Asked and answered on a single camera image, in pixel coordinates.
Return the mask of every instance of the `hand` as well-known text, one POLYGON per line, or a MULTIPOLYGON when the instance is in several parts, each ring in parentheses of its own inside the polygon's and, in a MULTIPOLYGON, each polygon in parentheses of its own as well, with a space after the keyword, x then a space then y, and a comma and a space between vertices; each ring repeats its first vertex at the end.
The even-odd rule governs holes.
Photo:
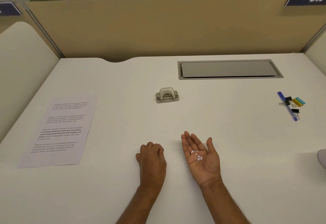
POLYGON ((166 174, 166 161, 160 144, 141 145, 140 153, 136 154, 139 163, 141 184, 140 187, 159 193, 166 174))
POLYGON ((212 138, 207 139, 208 150, 196 135, 190 135, 188 131, 181 135, 181 140, 189 170, 199 187, 222 181, 220 157, 213 146, 212 138))

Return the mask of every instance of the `person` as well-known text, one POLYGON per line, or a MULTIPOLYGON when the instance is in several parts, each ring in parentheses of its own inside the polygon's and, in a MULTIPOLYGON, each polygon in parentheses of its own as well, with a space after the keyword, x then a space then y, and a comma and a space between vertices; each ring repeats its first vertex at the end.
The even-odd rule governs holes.
MULTIPOLYGON (((250 224, 229 194, 221 177, 220 159, 212 138, 206 147, 194 134, 181 135, 182 148, 191 175, 197 182, 216 224, 250 224), (197 160, 196 153, 202 160, 197 160)), ((141 145, 136 159, 140 167, 140 185, 116 224, 145 224, 164 183, 166 161, 160 144, 141 145)))

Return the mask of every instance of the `blue pen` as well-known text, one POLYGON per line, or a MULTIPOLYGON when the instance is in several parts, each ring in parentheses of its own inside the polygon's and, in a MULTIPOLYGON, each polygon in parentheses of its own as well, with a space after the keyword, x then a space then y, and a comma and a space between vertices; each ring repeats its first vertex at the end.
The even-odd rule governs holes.
MULTIPOLYGON (((282 92, 277 92, 277 94, 280 96, 281 100, 283 102, 285 102, 285 97, 282 94, 282 92)), ((290 106, 286 105, 286 108, 288 109, 288 111, 290 112, 291 116, 293 117, 294 121, 298 121, 297 116, 294 114, 294 112, 291 110, 290 106)))

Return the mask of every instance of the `black binder clip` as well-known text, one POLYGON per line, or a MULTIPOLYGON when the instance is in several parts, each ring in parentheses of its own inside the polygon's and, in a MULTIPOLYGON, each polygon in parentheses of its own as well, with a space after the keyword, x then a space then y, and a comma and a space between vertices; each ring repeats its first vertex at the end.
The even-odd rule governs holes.
POLYGON ((293 108, 297 107, 293 102, 292 102, 292 98, 290 97, 286 97, 285 98, 285 102, 279 103, 280 106, 289 106, 291 105, 293 108))
POLYGON ((299 120, 300 119, 299 118, 299 113, 300 113, 299 109, 291 109, 291 111, 297 116, 297 119, 299 120))

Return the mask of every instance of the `white divider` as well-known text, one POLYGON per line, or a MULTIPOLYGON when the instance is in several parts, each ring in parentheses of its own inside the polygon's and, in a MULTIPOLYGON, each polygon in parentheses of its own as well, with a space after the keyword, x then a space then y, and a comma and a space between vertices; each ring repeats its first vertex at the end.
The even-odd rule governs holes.
POLYGON ((25 22, 16 22, 0 34, 0 142, 58 61, 25 22))
POLYGON ((326 75, 326 32, 318 38, 305 55, 326 75))

